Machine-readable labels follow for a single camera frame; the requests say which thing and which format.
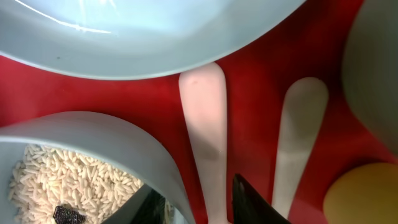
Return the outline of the white plastic spoon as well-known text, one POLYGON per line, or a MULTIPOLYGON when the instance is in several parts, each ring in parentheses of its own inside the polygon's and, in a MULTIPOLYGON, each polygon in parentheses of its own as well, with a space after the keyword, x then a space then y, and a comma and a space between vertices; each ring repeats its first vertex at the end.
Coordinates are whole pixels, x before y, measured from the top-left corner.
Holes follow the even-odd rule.
POLYGON ((327 86, 314 77, 299 79, 284 96, 272 193, 272 207, 284 218, 289 216, 328 99, 327 86))

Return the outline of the mint green bowl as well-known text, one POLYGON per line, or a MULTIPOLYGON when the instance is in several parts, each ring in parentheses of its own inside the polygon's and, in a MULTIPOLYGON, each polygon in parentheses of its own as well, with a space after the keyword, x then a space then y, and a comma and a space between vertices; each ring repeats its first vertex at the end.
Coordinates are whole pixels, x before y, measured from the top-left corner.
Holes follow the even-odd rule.
POLYGON ((346 101, 360 122, 397 154, 397 0, 365 0, 341 67, 346 101))

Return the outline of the yellow plastic cup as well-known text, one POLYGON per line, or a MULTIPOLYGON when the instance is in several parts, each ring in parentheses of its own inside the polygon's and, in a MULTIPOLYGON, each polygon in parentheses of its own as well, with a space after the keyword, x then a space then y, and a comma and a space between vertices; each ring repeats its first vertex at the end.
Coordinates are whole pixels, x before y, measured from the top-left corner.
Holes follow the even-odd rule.
POLYGON ((373 163, 337 179, 323 201, 329 224, 397 224, 397 166, 373 163))

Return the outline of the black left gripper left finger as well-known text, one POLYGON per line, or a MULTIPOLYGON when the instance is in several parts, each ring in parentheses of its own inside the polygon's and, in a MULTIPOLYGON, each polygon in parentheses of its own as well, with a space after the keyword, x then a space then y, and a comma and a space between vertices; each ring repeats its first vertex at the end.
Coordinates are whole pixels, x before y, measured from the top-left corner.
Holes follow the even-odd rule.
POLYGON ((163 224, 164 222, 165 198, 144 184, 102 224, 163 224))

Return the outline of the rice and food scraps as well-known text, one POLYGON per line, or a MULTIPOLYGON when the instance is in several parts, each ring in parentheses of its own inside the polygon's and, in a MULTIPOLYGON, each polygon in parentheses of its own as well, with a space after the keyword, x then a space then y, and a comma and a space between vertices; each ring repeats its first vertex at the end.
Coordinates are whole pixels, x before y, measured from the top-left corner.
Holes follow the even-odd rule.
POLYGON ((16 223, 60 223, 56 208, 76 211, 79 223, 103 223, 143 185, 107 162, 28 144, 12 169, 8 199, 17 208, 16 223))

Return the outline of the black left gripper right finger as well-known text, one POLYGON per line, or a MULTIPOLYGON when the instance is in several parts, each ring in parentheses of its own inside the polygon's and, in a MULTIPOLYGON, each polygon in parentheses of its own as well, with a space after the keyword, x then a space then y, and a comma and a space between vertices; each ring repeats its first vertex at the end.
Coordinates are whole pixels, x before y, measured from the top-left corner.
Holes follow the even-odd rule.
POLYGON ((290 224, 241 175, 233 177, 234 224, 290 224))

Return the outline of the white plastic fork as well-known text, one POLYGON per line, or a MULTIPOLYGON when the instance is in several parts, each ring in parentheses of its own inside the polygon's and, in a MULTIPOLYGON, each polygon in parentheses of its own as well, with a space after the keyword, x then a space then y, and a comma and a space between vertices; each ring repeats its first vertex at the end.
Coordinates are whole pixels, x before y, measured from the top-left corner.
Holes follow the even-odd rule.
POLYGON ((209 63, 181 73, 178 85, 208 223, 228 223, 225 75, 219 65, 209 63))

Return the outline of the light blue bowl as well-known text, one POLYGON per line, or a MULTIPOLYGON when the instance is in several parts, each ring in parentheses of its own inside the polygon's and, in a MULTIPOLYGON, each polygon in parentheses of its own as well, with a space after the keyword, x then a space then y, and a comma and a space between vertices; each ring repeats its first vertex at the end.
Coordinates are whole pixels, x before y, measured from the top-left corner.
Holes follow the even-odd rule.
POLYGON ((14 223, 7 199, 12 167, 27 144, 55 146, 100 159, 145 184, 106 223, 130 223, 151 190, 174 207, 174 223, 194 223, 180 171, 172 156, 149 133, 114 116, 68 111, 1 128, 1 223, 14 223))

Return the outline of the light blue plate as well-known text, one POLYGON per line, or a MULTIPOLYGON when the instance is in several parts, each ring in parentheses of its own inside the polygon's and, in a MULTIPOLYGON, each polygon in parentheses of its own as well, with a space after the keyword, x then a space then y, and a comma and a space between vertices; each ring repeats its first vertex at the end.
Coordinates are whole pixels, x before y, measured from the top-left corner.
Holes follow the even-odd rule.
POLYGON ((304 0, 1 0, 1 55, 49 72, 139 80, 260 38, 304 0))

